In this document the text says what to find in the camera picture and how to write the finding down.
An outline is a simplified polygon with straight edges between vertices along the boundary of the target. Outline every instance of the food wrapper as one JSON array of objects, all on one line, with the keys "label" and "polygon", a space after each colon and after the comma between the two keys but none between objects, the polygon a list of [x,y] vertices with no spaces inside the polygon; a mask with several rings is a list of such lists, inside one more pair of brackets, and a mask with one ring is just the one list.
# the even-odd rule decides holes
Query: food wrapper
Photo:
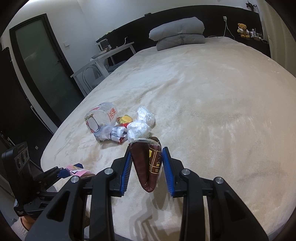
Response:
[{"label": "food wrapper", "polygon": [[152,192],[158,182],[161,170],[161,144],[158,138],[140,138],[129,144],[139,182],[146,192]]},{"label": "food wrapper", "polygon": [[127,127],[129,123],[133,122],[133,119],[128,115],[124,115],[124,116],[117,117],[116,122],[118,123],[119,126]]},{"label": "food wrapper", "polygon": [[124,126],[115,126],[110,134],[105,134],[100,137],[100,140],[112,140],[119,144],[127,139],[127,129]]},{"label": "food wrapper", "polygon": [[71,176],[79,176],[80,178],[95,176],[95,174],[89,170],[69,165],[66,167]]}]

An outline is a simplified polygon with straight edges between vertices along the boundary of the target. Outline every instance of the white desk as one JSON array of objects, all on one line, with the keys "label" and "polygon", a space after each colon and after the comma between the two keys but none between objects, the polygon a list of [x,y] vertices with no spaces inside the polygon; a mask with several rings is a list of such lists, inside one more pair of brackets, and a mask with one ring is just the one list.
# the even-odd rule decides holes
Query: white desk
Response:
[{"label": "white desk", "polygon": [[124,49],[127,49],[127,48],[130,48],[131,51],[133,52],[133,54],[135,55],[136,54],[136,51],[135,49],[133,48],[133,44],[134,42],[131,42],[131,43],[128,43],[128,44],[125,44],[123,46],[120,46],[116,49],[112,49],[110,50],[109,52],[107,53],[104,53],[98,57],[96,57],[95,59],[93,59],[92,61],[90,61],[88,64],[84,65],[82,68],[80,68],[78,71],[76,71],[73,75],[71,75],[70,77],[74,77],[76,83],[78,84],[80,90],[82,91],[83,95],[84,96],[87,96],[90,91],[88,88],[84,88],[83,87],[83,83],[81,83],[79,81],[79,79],[77,78],[77,75],[82,73],[84,70],[86,70],[88,67],[92,66],[93,64],[95,64],[98,69],[101,71],[101,73],[103,74],[103,76],[106,78],[108,75],[109,75],[109,72],[107,71],[107,69],[105,68],[104,66],[104,60],[111,57],[112,55],[116,54],[116,53],[119,53],[120,51],[124,50]]}]

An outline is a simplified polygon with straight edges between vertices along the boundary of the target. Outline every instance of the beige blanket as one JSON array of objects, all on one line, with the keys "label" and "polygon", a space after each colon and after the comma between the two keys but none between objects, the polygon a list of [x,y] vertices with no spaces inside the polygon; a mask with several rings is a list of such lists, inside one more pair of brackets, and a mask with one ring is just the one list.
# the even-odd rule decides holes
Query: beige blanket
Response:
[{"label": "beige blanket", "polygon": [[[290,217],[296,205],[296,79],[272,59],[229,38],[140,51],[63,122],[43,153],[44,170],[80,162],[97,173],[124,155],[127,142],[98,143],[85,125],[84,115],[105,101],[133,118],[140,105],[151,110],[152,135],[171,156],[201,177],[223,177],[267,234]],[[133,168],[124,197],[112,203],[117,234],[178,240],[182,199],[167,193],[164,172],[147,193]]]}]

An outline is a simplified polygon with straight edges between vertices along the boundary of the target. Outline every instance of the power cord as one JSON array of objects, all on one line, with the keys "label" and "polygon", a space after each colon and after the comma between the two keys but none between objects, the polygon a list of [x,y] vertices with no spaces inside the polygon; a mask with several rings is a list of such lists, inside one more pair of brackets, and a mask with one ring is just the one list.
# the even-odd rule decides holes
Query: power cord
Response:
[{"label": "power cord", "polygon": [[[126,39],[127,39],[127,38],[128,38],[128,37],[126,37],[126,38],[124,39],[124,44],[123,44],[123,45],[126,44]],[[121,45],[120,47],[122,47],[123,45]],[[118,46],[117,46],[116,48],[118,48]]]},{"label": "power cord", "polygon": [[225,37],[225,33],[226,33],[226,28],[228,29],[228,31],[230,32],[228,26],[227,26],[227,18],[224,17],[224,22],[225,22],[225,30],[224,30],[224,35],[222,37],[217,37],[217,36],[209,36],[208,38],[211,38],[211,37],[216,37],[218,39],[221,39],[223,37]]}]

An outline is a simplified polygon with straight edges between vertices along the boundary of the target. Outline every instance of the black headboard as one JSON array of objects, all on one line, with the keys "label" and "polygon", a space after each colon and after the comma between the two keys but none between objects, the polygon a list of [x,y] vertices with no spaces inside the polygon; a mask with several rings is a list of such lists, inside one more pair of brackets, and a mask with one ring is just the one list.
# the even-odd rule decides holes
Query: black headboard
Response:
[{"label": "black headboard", "polygon": [[[223,16],[227,17],[228,28],[235,37],[238,37],[236,32],[238,23],[244,23],[250,30],[256,28],[257,32],[263,32],[259,14],[256,12],[221,5],[194,5],[172,8],[136,19],[106,34],[98,39],[97,43],[108,39],[111,47],[115,48],[124,44],[124,38],[128,37],[129,42],[135,42],[133,46],[138,52],[156,45],[155,41],[149,39],[150,30],[164,23],[190,17],[197,17],[204,23],[205,37],[223,36],[225,29]],[[225,36],[232,37],[227,29]],[[114,60],[119,62],[131,56],[132,53],[129,50],[124,50],[116,54]]]}]

